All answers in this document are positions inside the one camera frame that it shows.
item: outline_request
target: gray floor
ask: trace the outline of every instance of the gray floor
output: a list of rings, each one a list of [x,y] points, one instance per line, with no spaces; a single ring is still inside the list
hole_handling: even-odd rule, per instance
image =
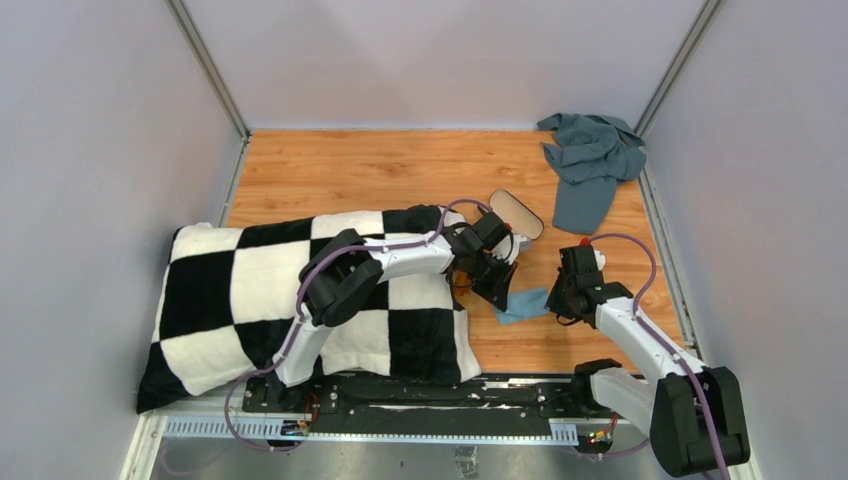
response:
[[[632,428],[616,432],[620,449],[641,441]],[[565,447],[507,445],[423,445],[406,443],[305,443],[290,453],[249,450],[233,440],[169,439],[168,466],[186,471],[225,453],[200,472],[175,477],[157,465],[153,479],[309,479],[309,480],[495,480],[495,479],[654,479],[664,475],[650,447],[624,458],[593,462]],[[701,479],[700,475],[687,478]]]

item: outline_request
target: crumpled garment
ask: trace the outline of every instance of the crumpled garment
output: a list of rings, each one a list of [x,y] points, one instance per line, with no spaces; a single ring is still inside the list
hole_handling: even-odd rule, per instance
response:
[[[537,124],[553,130],[558,145],[543,143],[545,159],[559,175],[553,225],[591,234],[603,222],[619,184],[645,168],[645,142],[624,120],[604,115],[552,115]]]

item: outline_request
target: wood surface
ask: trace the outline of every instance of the wood surface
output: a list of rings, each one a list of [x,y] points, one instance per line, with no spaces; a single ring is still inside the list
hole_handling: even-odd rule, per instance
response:
[[[582,238],[551,225],[558,177],[540,146],[550,139],[549,132],[515,131],[258,131],[229,225],[443,205],[461,197],[488,202],[493,191],[505,188],[545,222],[542,236],[518,257],[510,290],[550,288],[557,276],[559,249]],[[479,218],[473,206],[458,210],[469,221]],[[629,233],[653,247],[636,182],[619,187],[598,233],[602,232]],[[648,278],[645,254],[625,240],[606,239],[595,245],[607,256],[607,281],[620,281],[635,293]],[[585,324],[562,327],[548,314],[501,326],[481,298],[468,294],[459,300],[468,308],[471,345],[484,371],[570,372],[578,363],[607,357],[633,368],[614,343]],[[662,271],[642,307],[681,341]]]

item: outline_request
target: metal frame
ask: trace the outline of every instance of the metal frame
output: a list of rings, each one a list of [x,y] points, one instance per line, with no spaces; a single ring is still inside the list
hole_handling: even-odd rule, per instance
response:
[[[650,128],[659,108],[668,96],[668,93],[677,80],[681,70],[690,58],[694,48],[698,44],[709,24],[714,19],[718,8],[723,4],[723,2],[724,0],[704,1],[704,4],[696,16],[692,27],[687,33],[683,43],[672,60],[671,65],[669,65],[662,81],[657,87],[657,90],[654,92],[651,100],[645,108],[644,113],[642,114],[642,117],[636,125],[635,131],[638,135],[644,136]],[[186,42],[194,52],[201,69],[208,78],[212,89],[215,91],[218,100],[221,102],[221,105],[230,119],[233,128],[242,140],[242,148],[230,180],[227,197],[221,207],[216,222],[218,226],[225,226],[229,219],[235,193],[238,188],[241,173],[244,169],[252,132],[241,116],[218,68],[215,66],[215,62],[212,60],[212,57],[203,42],[197,26],[192,20],[191,14],[189,13],[184,0],[165,0],[165,3],[173,13],[177,25],[185,35]],[[686,302],[684,299],[686,286],[678,274],[676,267],[678,263],[678,255],[668,238],[668,227],[666,225],[662,205],[658,202],[655,195],[655,187],[653,185],[653,175],[650,171],[650,165],[646,166],[645,170],[639,176],[639,185],[642,190],[642,196],[645,202],[648,219],[651,223],[654,240],[656,241],[660,258],[665,267],[665,276],[669,284],[678,320],[681,324],[684,340],[689,345],[696,345],[694,330],[692,328],[692,320],[689,316],[689,311],[686,308]],[[242,386],[236,392],[235,398],[240,398],[243,393],[244,387]],[[119,478],[122,480],[148,480],[156,463],[157,451],[159,449],[160,442],[166,433],[168,417],[170,415],[219,415],[221,408],[223,408],[223,396],[224,389],[219,388],[207,393],[203,397],[182,400],[164,409],[142,415],[139,418],[129,452]],[[577,423],[581,420],[586,421],[585,419],[575,420]],[[741,474],[738,478],[761,478],[754,455],[752,455],[751,461],[747,465],[734,467],[734,470],[735,475]]]

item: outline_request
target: wooden table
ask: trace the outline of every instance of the wooden table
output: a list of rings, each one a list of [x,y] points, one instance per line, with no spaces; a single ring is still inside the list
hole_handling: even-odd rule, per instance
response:
[[[581,237],[550,224],[558,177],[539,145],[549,140],[547,132],[515,131],[258,131],[229,225],[446,204],[460,197],[488,201],[494,190],[505,188],[545,221],[545,232],[519,256],[510,290],[550,288],[559,249],[576,245]],[[472,206],[459,211],[472,221],[479,216]],[[619,187],[602,232],[629,233],[653,248],[636,182]],[[635,293],[649,274],[645,254],[625,240],[596,245],[607,256],[606,279]],[[615,344],[585,324],[562,327],[548,314],[501,326],[481,298],[470,294],[460,301],[468,308],[471,346],[484,371],[569,372],[578,363],[606,357],[633,368]],[[642,306],[681,341],[662,270]]]

